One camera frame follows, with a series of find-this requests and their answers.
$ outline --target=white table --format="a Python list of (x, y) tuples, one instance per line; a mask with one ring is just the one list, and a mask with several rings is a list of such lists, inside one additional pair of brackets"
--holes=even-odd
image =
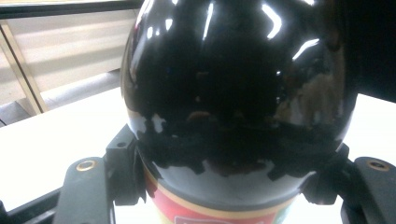
[[(102, 157), (127, 120), (120, 89), (107, 91), (0, 129), (0, 199), (9, 211), (64, 182), (75, 161)], [(350, 159), (376, 157), (396, 164), (396, 105), (360, 95), (345, 141)], [(285, 224), (341, 223), (340, 207), (300, 197)], [(117, 223), (159, 223), (153, 204), (116, 207)]]

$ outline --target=red label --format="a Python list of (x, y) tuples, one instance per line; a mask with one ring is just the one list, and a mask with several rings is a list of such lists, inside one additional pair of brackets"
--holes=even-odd
[(278, 224), (293, 200), (271, 208), (246, 212), (220, 211), (179, 198), (147, 174), (148, 194), (166, 224)]

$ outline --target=glossy black surface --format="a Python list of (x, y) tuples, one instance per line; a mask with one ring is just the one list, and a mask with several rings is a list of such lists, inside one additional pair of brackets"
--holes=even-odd
[(144, 163), (205, 206), (271, 206), (340, 147), (355, 105), (343, 1), (146, 1), (122, 94)]

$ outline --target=screw hole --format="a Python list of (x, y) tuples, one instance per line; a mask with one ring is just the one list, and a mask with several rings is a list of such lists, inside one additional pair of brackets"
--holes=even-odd
[(83, 161), (82, 163), (80, 163), (77, 166), (77, 170), (84, 172), (84, 171), (89, 171), (91, 170), (93, 167), (95, 167), (96, 165), (96, 161)]
[(367, 161), (367, 164), (377, 171), (386, 172), (389, 170), (389, 166), (382, 161)]

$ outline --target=black egg-shaped object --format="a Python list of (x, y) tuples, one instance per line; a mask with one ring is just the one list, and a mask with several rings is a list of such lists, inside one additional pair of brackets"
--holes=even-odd
[[(342, 145), (355, 105), (345, 10), (332, 0), (145, 1), (121, 89), (154, 199), (161, 189), (182, 207), (232, 213), (295, 197)], [(183, 214), (166, 216), (191, 220)]]

